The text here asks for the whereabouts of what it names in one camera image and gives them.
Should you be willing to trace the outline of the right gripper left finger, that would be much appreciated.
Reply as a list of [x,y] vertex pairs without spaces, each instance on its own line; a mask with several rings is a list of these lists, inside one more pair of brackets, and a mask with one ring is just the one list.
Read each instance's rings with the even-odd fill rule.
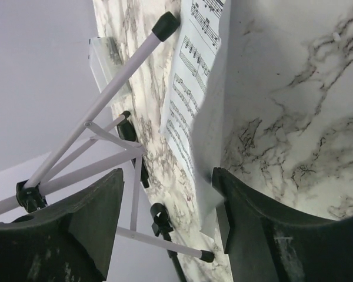
[[122,169],[11,223],[0,223],[0,281],[106,281]]

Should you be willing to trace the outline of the white sheet music page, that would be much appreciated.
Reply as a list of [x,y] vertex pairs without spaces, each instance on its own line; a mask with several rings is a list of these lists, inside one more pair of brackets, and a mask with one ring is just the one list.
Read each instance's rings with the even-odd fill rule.
[[231,1],[181,2],[160,127],[196,191],[199,229],[210,238],[224,200],[212,187],[212,171],[221,161],[230,9]]

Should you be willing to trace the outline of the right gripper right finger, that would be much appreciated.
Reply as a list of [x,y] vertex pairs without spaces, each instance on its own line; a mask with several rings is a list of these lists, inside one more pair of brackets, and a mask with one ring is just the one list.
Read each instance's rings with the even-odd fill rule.
[[353,281],[353,216],[330,220],[288,207],[216,167],[212,186],[235,281]]

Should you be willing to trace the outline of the lilac perforated music stand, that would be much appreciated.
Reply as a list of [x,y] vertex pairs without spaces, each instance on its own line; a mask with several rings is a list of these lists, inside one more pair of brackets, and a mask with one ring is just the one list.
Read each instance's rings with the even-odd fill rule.
[[[98,126],[94,119],[109,101],[126,84],[128,79],[150,56],[154,49],[167,40],[179,27],[180,22],[170,13],[164,13],[152,28],[151,34],[144,43],[133,54],[129,61],[122,67],[116,77],[111,80],[108,86],[102,91],[100,97],[89,108],[85,116],[71,132],[65,143],[53,152],[42,166],[27,181],[20,183],[17,193],[0,202],[0,214],[10,211],[17,206],[23,207],[27,214],[44,209],[64,198],[75,194],[104,177],[119,165],[136,161],[135,174],[141,174],[141,162],[144,148],[141,144],[132,141],[122,140],[111,133],[111,130],[124,119],[120,115],[108,127]],[[97,141],[106,140],[122,148],[120,153],[107,157],[94,164],[83,167],[62,177],[58,173],[67,165],[72,163],[83,152],[87,151]],[[129,229],[116,228],[116,235],[128,237],[146,244],[157,246],[166,250],[196,257],[204,262],[210,263],[215,256],[206,250],[192,249],[170,241],[157,239],[136,231],[136,220],[138,210],[139,180],[134,181],[134,193],[132,198],[131,226]]]

